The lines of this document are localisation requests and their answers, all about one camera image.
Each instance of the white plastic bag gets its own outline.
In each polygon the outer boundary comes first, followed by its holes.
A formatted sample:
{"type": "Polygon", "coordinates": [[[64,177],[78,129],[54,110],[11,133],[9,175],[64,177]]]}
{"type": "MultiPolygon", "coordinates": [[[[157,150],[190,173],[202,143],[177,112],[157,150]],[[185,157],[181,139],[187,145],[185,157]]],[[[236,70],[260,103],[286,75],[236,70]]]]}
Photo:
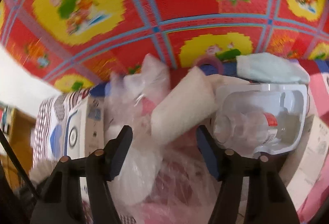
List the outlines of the white plastic bag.
{"type": "Polygon", "coordinates": [[[162,154],[151,138],[150,117],[169,93],[169,69],[147,54],[140,74],[121,77],[112,73],[110,84],[105,101],[109,123],[105,143],[116,138],[124,125],[133,129],[133,141],[120,174],[109,183],[115,203],[126,207],[140,203],[150,194],[160,169],[162,154]]]}

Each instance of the pink fabric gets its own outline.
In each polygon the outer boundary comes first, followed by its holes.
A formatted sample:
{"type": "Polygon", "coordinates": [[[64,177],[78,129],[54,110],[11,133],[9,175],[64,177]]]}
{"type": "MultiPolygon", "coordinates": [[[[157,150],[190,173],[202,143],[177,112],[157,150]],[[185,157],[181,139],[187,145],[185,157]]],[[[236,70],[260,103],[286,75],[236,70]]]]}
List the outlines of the pink fabric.
{"type": "MultiPolygon", "coordinates": [[[[308,94],[310,95],[309,115],[319,116],[328,126],[326,115],[329,108],[329,92],[326,74],[316,73],[310,75],[308,94]]],[[[298,209],[300,222],[309,222],[329,195],[329,156],[327,156],[320,177],[311,189],[304,203],[298,209]]]]}
{"type": "Polygon", "coordinates": [[[305,202],[298,210],[300,222],[309,222],[329,195],[329,156],[321,170],[320,178],[314,184],[305,202]]]}

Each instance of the clear plastic bottle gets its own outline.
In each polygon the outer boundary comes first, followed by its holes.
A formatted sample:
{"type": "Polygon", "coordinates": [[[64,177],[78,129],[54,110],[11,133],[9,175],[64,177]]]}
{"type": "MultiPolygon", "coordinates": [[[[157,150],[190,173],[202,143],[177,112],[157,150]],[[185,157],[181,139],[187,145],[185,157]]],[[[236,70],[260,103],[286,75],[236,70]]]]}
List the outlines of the clear plastic bottle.
{"type": "Polygon", "coordinates": [[[275,116],[267,112],[229,112],[217,116],[214,136],[225,148],[253,151],[276,137],[277,126],[275,116]]]}

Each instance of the red label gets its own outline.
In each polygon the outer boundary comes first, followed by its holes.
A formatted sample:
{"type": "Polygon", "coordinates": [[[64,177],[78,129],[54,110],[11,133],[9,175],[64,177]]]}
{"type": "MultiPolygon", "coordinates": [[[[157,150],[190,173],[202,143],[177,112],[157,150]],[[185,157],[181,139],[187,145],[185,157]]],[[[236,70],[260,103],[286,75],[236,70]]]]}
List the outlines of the red label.
{"type": "Polygon", "coordinates": [[[278,121],[276,120],[274,115],[272,115],[271,113],[264,113],[264,115],[270,127],[278,125],[278,121]]]}

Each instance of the black cable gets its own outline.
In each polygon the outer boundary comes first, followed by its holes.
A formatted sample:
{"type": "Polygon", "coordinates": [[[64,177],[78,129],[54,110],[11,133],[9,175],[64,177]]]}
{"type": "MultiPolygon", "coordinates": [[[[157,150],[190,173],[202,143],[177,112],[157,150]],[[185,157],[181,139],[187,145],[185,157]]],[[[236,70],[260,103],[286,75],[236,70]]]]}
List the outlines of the black cable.
{"type": "Polygon", "coordinates": [[[16,167],[17,172],[20,174],[20,176],[24,180],[26,186],[29,188],[29,190],[33,194],[33,196],[36,199],[40,199],[40,195],[38,194],[37,190],[34,188],[32,182],[30,181],[29,177],[27,176],[25,170],[23,169],[22,165],[20,164],[19,160],[17,159],[13,149],[10,147],[9,142],[7,141],[6,137],[4,136],[2,130],[0,130],[0,143],[2,144],[7,155],[9,156],[10,160],[16,167]]]}

